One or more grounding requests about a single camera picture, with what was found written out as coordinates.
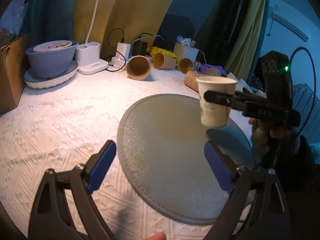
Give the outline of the right hand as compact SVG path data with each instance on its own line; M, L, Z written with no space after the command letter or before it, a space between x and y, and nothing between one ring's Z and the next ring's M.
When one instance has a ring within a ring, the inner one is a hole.
M270 150L271 138L282 139L286 136L284 128L269 128L267 124L256 118L250 118L249 124L252 125L252 147L256 157L261 158Z

